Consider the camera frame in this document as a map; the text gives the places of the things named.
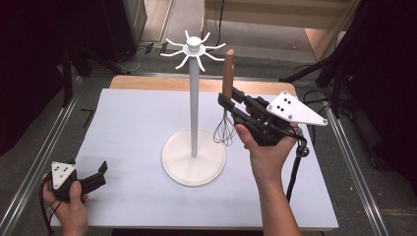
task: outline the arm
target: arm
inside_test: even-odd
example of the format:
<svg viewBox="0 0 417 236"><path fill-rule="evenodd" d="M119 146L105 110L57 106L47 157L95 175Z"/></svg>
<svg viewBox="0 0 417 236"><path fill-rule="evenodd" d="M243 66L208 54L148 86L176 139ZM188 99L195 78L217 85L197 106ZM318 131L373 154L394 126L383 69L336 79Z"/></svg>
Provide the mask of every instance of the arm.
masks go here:
<svg viewBox="0 0 417 236"><path fill-rule="evenodd" d="M88 216L83 202L86 202L89 197L87 195L81 197L81 193L81 184L75 181L71 185L70 201L59 204L48 184L43 189L43 198L53 209L56 209L55 213L61 222L63 236L81 236L87 233Z"/></svg>
<svg viewBox="0 0 417 236"><path fill-rule="evenodd" d="M264 235L301 235L281 180L282 166L295 140L286 137L275 147L260 147L245 126L236 125L236 131L250 152L252 172L260 194Z"/></svg>

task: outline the wire whisk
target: wire whisk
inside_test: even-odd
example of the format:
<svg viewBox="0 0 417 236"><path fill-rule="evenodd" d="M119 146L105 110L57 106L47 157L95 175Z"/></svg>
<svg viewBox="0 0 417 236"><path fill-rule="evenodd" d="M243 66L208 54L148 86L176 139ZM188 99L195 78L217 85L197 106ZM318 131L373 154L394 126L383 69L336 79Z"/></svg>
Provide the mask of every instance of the wire whisk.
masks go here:
<svg viewBox="0 0 417 236"><path fill-rule="evenodd" d="M234 50L230 49L226 53L224 61L222 93L226 98L231 99L234 77ZM226 147L233 144L233 137L236 134L233 121L228 117L227 110L223 110L223 118L214 130L213 140L222 143Z"/></svg>

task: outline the table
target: table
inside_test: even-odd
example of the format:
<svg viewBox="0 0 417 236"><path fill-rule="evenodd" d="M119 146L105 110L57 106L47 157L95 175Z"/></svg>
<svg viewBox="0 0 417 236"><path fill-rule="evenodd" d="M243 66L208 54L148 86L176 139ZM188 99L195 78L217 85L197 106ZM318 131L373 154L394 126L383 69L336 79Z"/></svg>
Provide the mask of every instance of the table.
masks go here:
<svg viewBox="0 0 417 236"><path fill-rule="evenodd" d="M247 94L272 94L291 84L235 81ZM221 81L201 80L199 124L214 129L223 108L216 104ZM222 173L197 188L182 186L165 173L164 143L189 121L188 79L117 76L104 89L85 141L77 155L80 178L108 163L107 184L89 194L89 224L112 228L261 229L258 190L249 153L236 137L227 148ZM303 230L337 227L328 191L309 141L292 194L291 207ZM283 167L284 189L295 154ZM58 225L54 219L52 225Z"/></svg>

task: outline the round white base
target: round white base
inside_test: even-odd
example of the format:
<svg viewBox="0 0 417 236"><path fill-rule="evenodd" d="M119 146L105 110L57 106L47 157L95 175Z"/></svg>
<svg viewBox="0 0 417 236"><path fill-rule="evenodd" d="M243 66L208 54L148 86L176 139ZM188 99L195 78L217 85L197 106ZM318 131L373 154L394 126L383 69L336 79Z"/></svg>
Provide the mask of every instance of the round white base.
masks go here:
<svg viewBox="0 0 417 236"><path fill-rule="evenodd" d="M162 150L162 164L176 182L197 187L215 179L226 163L226 149L212 139L213 133L199 129L197 156L191 155L191 130L175 133Z"/></svg>

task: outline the black cable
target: black cable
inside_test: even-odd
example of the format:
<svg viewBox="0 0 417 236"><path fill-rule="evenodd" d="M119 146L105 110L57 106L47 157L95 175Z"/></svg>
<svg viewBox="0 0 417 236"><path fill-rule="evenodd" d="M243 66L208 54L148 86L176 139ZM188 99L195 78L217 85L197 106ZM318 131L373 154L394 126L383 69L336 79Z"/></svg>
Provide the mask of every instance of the black cable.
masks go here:
<svg viewBox="0 0 417 236"><path fill-rule="evenodd" d="M48 175L42 180L42 183L40 184L39 189L39 203L40 203L40 210L42 211L42 217L43 221L45 222L46 228L48 230L49 235L53 235L54 231L52 230L52 227L49 223L48 215L46 213L45 209L45 202L43 201L43 188L45 184L51 179L51 174L48 173Z"/></svg>
<svg viewBox="0 0 417 236"><path fill-rule="evenodd" d="M62 204L62 200L59 201L58 206L52 211L51 215L49 216L49 220L48 220L49 225L51 225L52 216L55 214L56 210L61 206L61 204Z"/></svg>
<svg viewBox="0 0 417 236"><path fill-rule="evenodd" d="M288 202L290 202L291 200L292 190L294 189L295 180L297 179L297 172L298 172L298 167L300 166L301 158L302 156L299 156L297 154L294 160L294 164L292 165L291 178L289 179L289 184L288 184L287 192L285 195Z"/></svg>
<svg viewBox="0 0 417 236"><path fill-rule="evenodd" d="M221 38L221 20L223 19L223 9L224 9L224 0L221 2L220 20L218 21L218 39L217 39L217 43L215 44L215 46L218 46L218 44L220 43L220 38Z"/></svg>

